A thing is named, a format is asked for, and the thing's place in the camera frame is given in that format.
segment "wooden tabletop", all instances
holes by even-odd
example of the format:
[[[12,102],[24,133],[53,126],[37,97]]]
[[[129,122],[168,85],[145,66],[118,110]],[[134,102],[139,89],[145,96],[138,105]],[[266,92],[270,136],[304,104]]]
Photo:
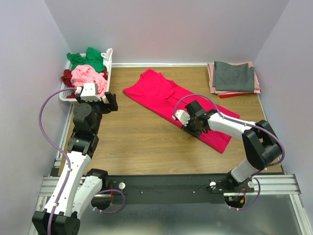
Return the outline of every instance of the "wooden tabletop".
[[[110,92],[116,94],[118,111],[103,115],[100,141],[86,172],[98,168],[111,175],[226,173],[246,157],[242,141],[232,138],[221,154],[128,98],[123,89],[133,85],[146,69],[112,69]],[[210,94],[207,67],[154,70],[194,93],[208,95],[217,104],[240,114],[240,119],[265,119],[256,94],[223,99]],[[279,165],[268,169],[281,171]]]

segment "wall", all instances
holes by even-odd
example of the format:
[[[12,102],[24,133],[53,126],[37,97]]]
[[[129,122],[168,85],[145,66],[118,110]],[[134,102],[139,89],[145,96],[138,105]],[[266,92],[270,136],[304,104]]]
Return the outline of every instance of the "wall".
[[[69,48],[42,0],[2,2],[0,22],[0,234],[25,235],[56,154],[39,130],[38,113],[60,88]],[[54,141],[67,111],[57,97],[44,110]]]
[[[256,58],[288,0],[45,0],[72,52],[114,49],[114,63]]]
[[[255,60],[268,120],[286,147],[283,167],[295,173],[313,224],[313,2],[291,0]]]

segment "gray cloth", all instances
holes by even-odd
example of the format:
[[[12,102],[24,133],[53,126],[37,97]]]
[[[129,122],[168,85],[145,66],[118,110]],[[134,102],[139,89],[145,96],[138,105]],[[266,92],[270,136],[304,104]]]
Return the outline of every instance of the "gray cloth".
[[[214,62],[213,86],[217,91],[254,92],[254,67]]]

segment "white basket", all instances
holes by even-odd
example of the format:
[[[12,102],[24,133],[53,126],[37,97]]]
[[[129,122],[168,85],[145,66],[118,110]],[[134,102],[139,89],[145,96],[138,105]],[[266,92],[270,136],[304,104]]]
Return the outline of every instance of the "white basket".
[[[109,87],[110,87],[111,71],[112,71],[112,54],[113,54],[112,48],[108,49],[106,53],[101,53],[101,55],[103,57],[103,65],[107,68],[107,73],[108,73],[108,84],[107,84],[106,92],[109,91]],[[82,57],[86,57],[85,53],[81,53],[80,55]],[[67,60],[67,62],[65,64],[65,70],[70,70],[71,67],[72,67],[72,63],[69,60]],[[67,85],[65,85],[64,82],[62,82],[61,89],[64,89],[66,87],[67,87]],[[59,93],[59,98],[62,101],[77,102],[77,100],[75,98],[72,98],[72,99],[67,98],[67,96],[69,96],[72,93],[73,93],[73,91],[61,92],[61,93]],[[103,102],[106,102],[106,100],[107,100],[105,96],[102,99],[103,99]]]

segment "gray floor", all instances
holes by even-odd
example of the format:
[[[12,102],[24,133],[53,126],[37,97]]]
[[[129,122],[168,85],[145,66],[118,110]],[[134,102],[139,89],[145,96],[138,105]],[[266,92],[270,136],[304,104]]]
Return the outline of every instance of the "gray floor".
[[[248,197],[247,203],[253,200]],[[127,205],[117,214],[87,208],[79,235],[300,235],[290,197],[265,195],[246,211],[226,205]]]

